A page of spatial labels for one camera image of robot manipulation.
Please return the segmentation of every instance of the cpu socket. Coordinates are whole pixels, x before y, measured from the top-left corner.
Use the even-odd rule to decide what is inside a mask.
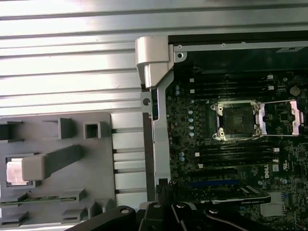
[[[290,105],[290,113],[294,116],[293,131],[290,134],[268,134],[266,123],[266,104]],[[303,113],[297,108],[296,100],[260,103],[254,100],[224,101],[211,105],[217,112],[217,132],[212,138],[218,141],[247,140],[260,136],[299,136],[299,127],[303,125]]]
[[[259,104],[256,101],[225,101],[211,106],[217,112],[217,133],[213,139],[220,141],[245,140],[261,135]]]

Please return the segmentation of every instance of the white label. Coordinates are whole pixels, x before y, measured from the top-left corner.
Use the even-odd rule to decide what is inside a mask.
[[[289,169],[288,163],[284,163],[282,167],[285,171],[288,171]]]
[[[269,165],[264,165],[264,178],[265,179],[270,178],[270,175],[269,175]]]
[[[249,193],[249,191],[247,191],[247,190],[244,189],[243,187],[241,187],[240,189],[243,190],[245,193]]]
[[[246,187],[249,188],[251,191],[253,191],[253,192],[256,193],[256,194],[259,194],[259,193],[260,193],[258,190],[254,189],[253,187],[251,187],[251,186],[249,186],[249,185],[247,185]]]
[[[273,165],[273,172],[279,172],[279,165]]]

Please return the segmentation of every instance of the metal panel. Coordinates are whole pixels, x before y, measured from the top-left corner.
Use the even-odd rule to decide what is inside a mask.
[[[111,112],[115,167],[137,171],[144,153],[136,38],[307,25],[306,0],[0,1],[0,117]],[[119,205],[144,201],[145,192],[117,195]]]
[[[127,132],[113,134],[114,149],[143,148],[143,132]]]
[[[115,189],[143,189],[146,188],[145,172],[115,174]]]
[[[132,208],[139,208],[139,205],[147,201],[146,192],[120,193],[116,195],[118,205],[128,205]]]
[[[9,96],[131,88],[140,88],[139,77],[135,71],[112,74],[100,72],[89,74],[21,76],[14,78],[5,77],[1,79],[0,92],[1,96]]]
[[[114,161],[124,162],[128,160],[144,160],[144,152],[114,154]]]
[[[145,160],[116,161],[115,162],[115,170],[125,170],[125,169],[132,169],[132,170],[133,169],[144,169],[145,170]]]
[[[111,114],[113,121],[112,128],[142,128],[142,113],[113,113]]]

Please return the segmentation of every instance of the circuit board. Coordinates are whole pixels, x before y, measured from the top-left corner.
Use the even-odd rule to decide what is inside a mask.
[[[166,106],[177,198],[195,204],[252,198],[232,208],[277,230],[308,229],[307,72],[176,71]],[[244,111],[249,101],[267,102],[262,118],[266,135],[251,130],[252,114]],[[223,109],[224,117],[213,110],[218,102],[233,102]],[[290,102],[301,112],[298,133]],[[219,133],[225,139],[227,132],[230,139],[216,139]],[[263,199],[267,196],[270,202]]]

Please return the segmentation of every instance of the gray plastic tab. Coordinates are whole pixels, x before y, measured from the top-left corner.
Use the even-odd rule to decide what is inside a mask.
[[[79,145],[71,145],[47,154],[24,157],[22,160],[23,180],[44,180],[52,173],[82,158]]]
[[[80,223],[86,215],[87,211],[85,209],[66,210],[62,214],[61,224]]]
[[[5,121],[0,122],[0,143],[11,143],[23,141],[24,139],[14,137],[14,126],[22,124],[22,121]]]
[[[63,140],[72,138],[75,133],[73,120],[70,118],[59,118],[58,120],[43,120],[43,122],[54,123],[57,127],[56,136],[46,137],[43,140]]]
[[[17,228],[28,219],[28,212],[6,215],[0,218],[0,228]]]
[[[98,200],[96,202],[102,207],[103,213],[115,207],[114,201],[110,199]]]
[[[88,219],[91,219],[102,213],[103,208],[97,202],[94,201],[88,206]]]
[[[62,203],[79,203],[83,198],[86,197],[85,189],[76,189],[76,190],[66,190],[63,194],[60,195],[60,199],[66,198],[76,198],[74,201],[62,201]]]
[[[86,122],[83,127],[83,137],[85,139],[102,137],[102,122]]]

